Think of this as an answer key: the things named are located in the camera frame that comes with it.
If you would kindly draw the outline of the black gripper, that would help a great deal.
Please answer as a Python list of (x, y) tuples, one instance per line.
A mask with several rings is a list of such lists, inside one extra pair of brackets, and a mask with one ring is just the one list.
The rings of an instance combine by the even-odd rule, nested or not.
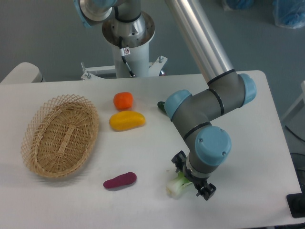
[(207, 183), (208, 174), (195, 170), (191, 165), (189, 158), (186, 157), (184, 151), (181, 150), (177, 153), (171, 159), (171, 162), (176, 167), (176, 173), (183, 172), (184, 176), (194, 184), (197, 190), (197, 197), (201, 196), (205, 200), (209, 200), (214, 195), (216, 186), (212, 183)]

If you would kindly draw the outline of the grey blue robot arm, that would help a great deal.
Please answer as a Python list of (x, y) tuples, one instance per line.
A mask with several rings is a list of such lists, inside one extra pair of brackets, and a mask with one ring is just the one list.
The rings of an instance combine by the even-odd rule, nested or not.
[[(172, 158), (177, 178), (167, 184), (169, 195), (179, 196), (193, 184), (198, 195), (209, 199), (216, 187), (208, 178), (231, 150), (231, 139), (211, 122), (254, 100), (256, 85), (247, 74), (238, 74), (223, 50), (197, 0), (168, 0), (170, 9), (208, 89), (196, 95), (180, 90), (163, 104), (165, 112), (183, 138), (190, 153)], [(117, 78), (147, 77), (148, 43), (154, 22), (142, 11), (138, 0), (76, 0), (76, 11), (85, 27), (102, 24), (102, 33), (112, 46)]]

